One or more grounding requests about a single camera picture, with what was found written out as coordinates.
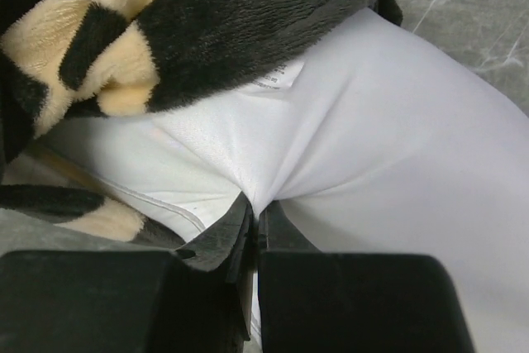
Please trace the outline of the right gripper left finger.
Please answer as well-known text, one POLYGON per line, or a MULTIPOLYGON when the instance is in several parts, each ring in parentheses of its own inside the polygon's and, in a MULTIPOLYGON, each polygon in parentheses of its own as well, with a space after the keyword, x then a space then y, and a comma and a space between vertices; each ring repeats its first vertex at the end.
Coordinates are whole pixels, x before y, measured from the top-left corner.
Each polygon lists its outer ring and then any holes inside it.
POLYGON ((1 259, 4 352, 240 352, 252 210, 240 195, 177 250, 18 250, 1 259))

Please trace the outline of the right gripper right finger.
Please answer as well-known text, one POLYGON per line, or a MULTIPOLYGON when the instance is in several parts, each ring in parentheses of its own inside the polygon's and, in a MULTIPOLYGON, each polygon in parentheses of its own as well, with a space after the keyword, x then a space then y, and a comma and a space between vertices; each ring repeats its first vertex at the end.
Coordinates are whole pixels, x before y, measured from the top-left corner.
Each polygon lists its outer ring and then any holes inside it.
POLYGON ((455 287, 433 257, 322 252, 276 202, 260 216, 258 252, 266 352, 474 350, 455 287))

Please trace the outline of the white pillow insert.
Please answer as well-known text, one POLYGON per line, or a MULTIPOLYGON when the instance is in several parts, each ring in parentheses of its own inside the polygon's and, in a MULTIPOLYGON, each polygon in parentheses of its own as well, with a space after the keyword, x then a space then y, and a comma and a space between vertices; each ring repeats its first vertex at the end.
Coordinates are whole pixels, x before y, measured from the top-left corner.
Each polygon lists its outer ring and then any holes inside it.
POLYGON ((58 125, 9 184, 102 188, 189 241, 240 193, 318 248, 436 257, 476 349, 528 349, 528 119, 435 46, 364 10, 292 87, 58 125))

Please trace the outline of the black floral plush pillowcase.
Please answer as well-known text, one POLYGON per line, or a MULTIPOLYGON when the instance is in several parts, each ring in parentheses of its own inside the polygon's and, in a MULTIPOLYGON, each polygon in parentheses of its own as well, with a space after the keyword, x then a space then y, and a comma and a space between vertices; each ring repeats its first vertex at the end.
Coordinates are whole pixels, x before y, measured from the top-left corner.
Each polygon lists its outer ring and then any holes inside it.
POLYGON ((396 0, 1 0, 1 164, 73 117, 187 107, 396 0))

